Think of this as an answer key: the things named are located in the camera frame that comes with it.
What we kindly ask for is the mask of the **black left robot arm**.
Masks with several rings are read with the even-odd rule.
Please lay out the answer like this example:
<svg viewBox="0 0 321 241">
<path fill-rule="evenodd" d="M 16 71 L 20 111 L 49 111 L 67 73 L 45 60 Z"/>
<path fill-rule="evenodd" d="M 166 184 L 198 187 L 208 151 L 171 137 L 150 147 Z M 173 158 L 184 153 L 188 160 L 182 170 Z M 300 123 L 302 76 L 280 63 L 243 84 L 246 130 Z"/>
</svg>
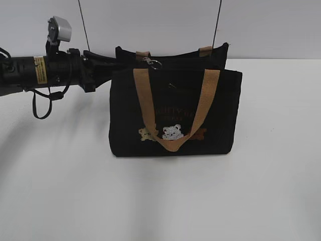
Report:
<svg viewBox="0 0 321 241">
<path fill-rule="evenodd" d="M 1 96 L 38 88 L 80 86 L 94 92 L 124 67 L 115 58 L 78 49 L 53 56 L 1 58 Z"/>
</svg>

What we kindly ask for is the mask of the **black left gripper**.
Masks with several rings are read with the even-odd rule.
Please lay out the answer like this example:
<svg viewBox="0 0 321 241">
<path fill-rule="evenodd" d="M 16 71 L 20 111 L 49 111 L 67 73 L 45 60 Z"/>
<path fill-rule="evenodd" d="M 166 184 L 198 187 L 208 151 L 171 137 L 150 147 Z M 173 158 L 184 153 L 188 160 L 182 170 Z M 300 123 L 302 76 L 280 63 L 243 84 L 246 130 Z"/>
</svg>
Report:
<svg viewBox="0 0 321 241">
<path fill-rule="evenodd" d="M 94 92 L 96 87 L 110 81 L 117 65 L 115 58 L 88 50 L 84 50 L 81 56 L 80 51 L 75 48 L 66 52 L 49 52 L 46 57 L 50 87 L 78 85 L 85 93 Z"/>
</svg>

